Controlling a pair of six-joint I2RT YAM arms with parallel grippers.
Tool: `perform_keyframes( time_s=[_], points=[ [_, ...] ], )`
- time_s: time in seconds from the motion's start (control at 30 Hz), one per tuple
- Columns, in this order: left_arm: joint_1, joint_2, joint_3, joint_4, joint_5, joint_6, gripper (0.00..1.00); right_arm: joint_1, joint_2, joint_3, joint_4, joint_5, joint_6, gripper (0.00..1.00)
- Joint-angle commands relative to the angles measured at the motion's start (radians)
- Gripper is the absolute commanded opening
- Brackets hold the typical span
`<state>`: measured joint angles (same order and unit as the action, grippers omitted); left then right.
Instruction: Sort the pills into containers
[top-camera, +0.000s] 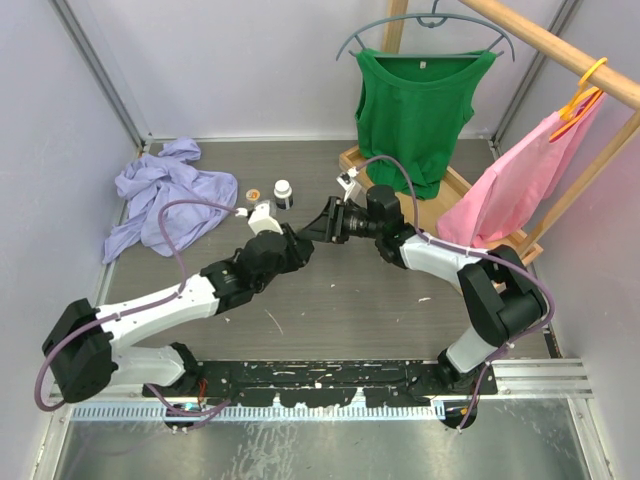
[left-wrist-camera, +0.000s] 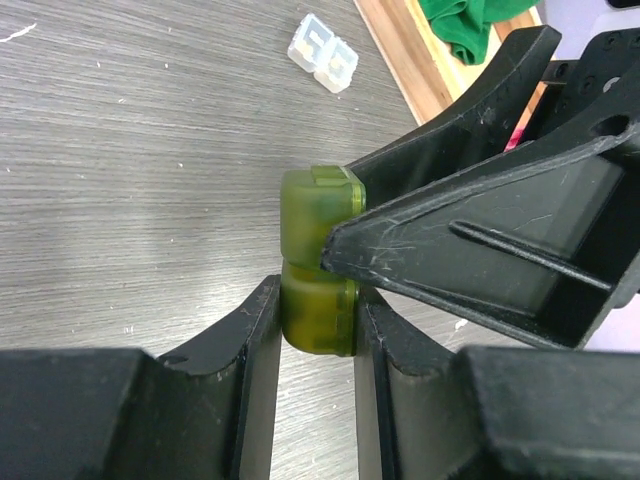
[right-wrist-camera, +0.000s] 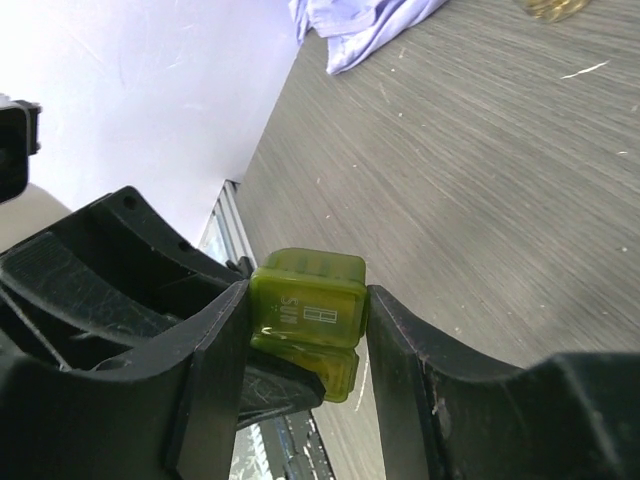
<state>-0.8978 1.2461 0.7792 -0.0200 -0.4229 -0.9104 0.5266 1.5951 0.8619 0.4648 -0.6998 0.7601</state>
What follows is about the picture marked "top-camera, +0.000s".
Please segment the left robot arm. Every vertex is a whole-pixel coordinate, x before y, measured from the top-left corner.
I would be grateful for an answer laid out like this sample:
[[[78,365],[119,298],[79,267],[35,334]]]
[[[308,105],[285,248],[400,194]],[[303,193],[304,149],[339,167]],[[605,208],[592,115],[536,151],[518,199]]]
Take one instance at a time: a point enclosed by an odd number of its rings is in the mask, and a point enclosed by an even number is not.
[[[200,372],[183,345],[158,349],[139,342],[175,326],[249,303],[278,275],[303,268],[314,251],[288,224],[263,231],[228,259],[214,262],[183,283],[120,304],[70,303],[42,350],[68,404],[89,400],[109,386],[151,383],[178,396],[194,393]]]

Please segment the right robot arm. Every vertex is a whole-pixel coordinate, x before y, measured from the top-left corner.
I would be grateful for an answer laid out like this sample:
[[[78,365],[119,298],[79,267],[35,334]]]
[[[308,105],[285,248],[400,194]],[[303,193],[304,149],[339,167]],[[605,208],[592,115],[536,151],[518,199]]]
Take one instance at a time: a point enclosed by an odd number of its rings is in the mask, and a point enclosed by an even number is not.
[[[332,244],[370,238],[386,262],[428,273],[459,289],[470,327],[439,354],[436,367],[440,385],[452,394],[465,391],[479,366],[551,312],[547,296],[514,249],[467,249],[439,240],[405,221],[400,201],[388,186],[370,188],[364,207],[330,197],[298,236]]]

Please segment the clear pill bottle orange cap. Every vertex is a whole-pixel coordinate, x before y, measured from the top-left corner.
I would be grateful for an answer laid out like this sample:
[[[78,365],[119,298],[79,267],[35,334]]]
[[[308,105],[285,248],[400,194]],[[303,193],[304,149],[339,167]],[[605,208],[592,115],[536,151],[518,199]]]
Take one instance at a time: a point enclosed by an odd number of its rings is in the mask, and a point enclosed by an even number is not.
[[[249,217],[255,215],[269,216],[271,213],[271,201],[268,196],[263,195],[258,189],[251,188],[246,191],[245,199],[249,212]]]

